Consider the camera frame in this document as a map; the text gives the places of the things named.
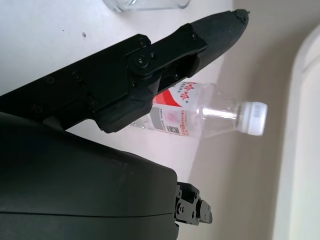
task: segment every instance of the white table surface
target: white table surface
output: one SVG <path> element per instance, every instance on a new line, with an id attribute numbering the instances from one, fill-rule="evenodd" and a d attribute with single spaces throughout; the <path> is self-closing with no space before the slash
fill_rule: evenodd
<path id="1" fill-rule="evenodd" d="M 232 0 L 192 0 L 185 10 L 119 14 L 103 0 L 0 0 L 0 95 L 135 34 L 147 35 L 154 43 L 181 25 L 231 8 Z M 215 82 L 222 63 L 223 57 L 192 81 Z M 92 120 L 69 131 L 173 168 L 183 182 L 188 181 L 199 144 L 130 126 L 106 134 Z"/>

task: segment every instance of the bottle label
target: bottle label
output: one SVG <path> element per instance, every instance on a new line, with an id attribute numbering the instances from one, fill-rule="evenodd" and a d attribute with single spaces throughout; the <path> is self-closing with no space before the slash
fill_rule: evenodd
<path id="1" fill-rule="evenodd" d="M 150 121 L 158 131 L 195 137 L 194 114 L 182 107 L 156 104 L 150 112 Z"/>
<path id="2" fill-rule="evenodd" d="M 180 82 L 153 100 L 150 121 L 158 131 L 195 137 L 195 107 L 201 89 L 196 82 Z"/>
<path id="3" fill-rule="evenodd" d="M 194 109 L 200 89 L 200 83 L 182 81 L 157 95 L 153 99 L 153 103 L 185 109 Z"/>

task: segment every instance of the screw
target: screw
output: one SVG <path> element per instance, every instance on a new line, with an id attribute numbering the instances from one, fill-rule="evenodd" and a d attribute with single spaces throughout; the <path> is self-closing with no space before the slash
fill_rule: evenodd
<path id="1" fill-rule="evenodd" d="M 147 46 L 147 42 L 144 39 L 140 39 L 138 45 L 140 48 L 145 48 Z"/>
<path id="2" fill-rule="evenodd" d="M 149 61 L 145 56 L 141 55 L 134 60 L 134 64 L 139 69 L 145 69 L 149 65 Z"/>
<path id="3" fill-rule="evenodd" d="M 97 100 L 97 99 L 91 100 L 91 106 L 94 107 L 94 108 L 99 107 L 99 102 L 98 102 L 98 100 Z"/>
<path id="4" fill-rule="evenodd" d="M 176 213 L 177 213 L 177 214 L 180 214 L 181 211 L 182 211 L 182 204 L 179 203 L 178 206 L 177 206 L 177 208 L 176 208 Z"/>
<path id="5" fill-rule="evenodd" d="M 45 78 L 45 82 L 46 82 L 47 84 L 49 84 L 49 85 L 52 85 L 52 84 L 55 83 L 55 78 L 54 78 L 53 76 L 47 76 L 47 77 Z"/>
<path id="6" fill-rule="evenodd" d="M 42 114 L 44 112 L 44 107 L 40 105 L 35 105 L 32 109 L 36 114 Z"/>
<path id="7" fill-rule="evenodd" d="M 81 82 L 84 79 L 84 76 L 80 72 L 75 72 L 72 74 L 72 79 Z"/>

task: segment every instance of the white bottle cap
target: white bottle cap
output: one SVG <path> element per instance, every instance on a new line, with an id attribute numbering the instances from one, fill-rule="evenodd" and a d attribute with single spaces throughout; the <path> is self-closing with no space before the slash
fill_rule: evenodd
<path id="1" fill-rule="evenodd" d="M 254 136 L 264 134 L 268 106 L 261 102 L 246 101 L 241 107 L 242 121 L 239 122 L 238 130 Z"/>

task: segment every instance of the clear plastic bottle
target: clear plastic bottle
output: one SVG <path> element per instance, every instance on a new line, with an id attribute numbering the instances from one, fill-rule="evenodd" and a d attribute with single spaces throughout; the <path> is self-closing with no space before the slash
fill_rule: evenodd
<path id="1" fill-rule="evenodd" d="M 268 106 L 226 96 L 213 83 L 183 81 L 159 94 L 149 114 L 131 125 L 205 139 L 230 131 L 261 136 Z"/>

